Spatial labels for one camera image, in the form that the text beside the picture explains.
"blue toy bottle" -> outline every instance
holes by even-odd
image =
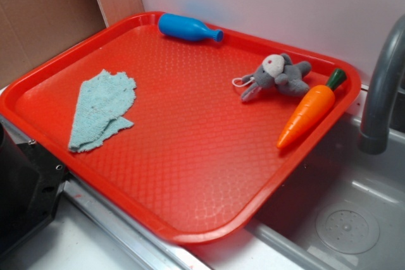
[[[189,41],[211,38],[219,42],[223,38],[221,30],[211,30],[197,19],[174,14],[163,14],[159,19],[158,27],[160,32],[165,35]]]

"gray stuffed animal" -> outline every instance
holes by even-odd
[[[242,102],[248,102],[255,98],[262,89],[276,89],[284,95],[303,96],[308,92],[309,86],[303,82],[302,78],[311,71],[311,64],[301,61],[292,64],[290,56],[287,54],[269,55],[263,60],[256,72],[248,74],[242,78],[233,80],[237,87],[244,87],[252,84],[242,93]],[[242,85],[237,85],[235,80],[241,80]]]

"red plastic tray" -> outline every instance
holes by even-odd
[[[160,16],[127,18],[41,65],[3,92],[0,112],[155,234],[208,242],[247,223],[356,98],[360,79],[339,60],[231,30],[221,43],[166,37]],[[310,87],[336,67],[348,76],[327,117],[283,151],[276,142],[300,99],[271,89],[243,104],[231,83],[281,52],[312,64]],[[80,86],[102,69],[137,82],[124,115],[135,125],[71,153]]]

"sink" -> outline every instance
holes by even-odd
[[[364,154],[359,125],[343,116],[255,220],[320,269],[405,269],[405,137],[391,131],[383,154]]]

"cardboard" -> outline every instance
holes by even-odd
[[[97,0],[0,0],[0,88],[104,27]]]

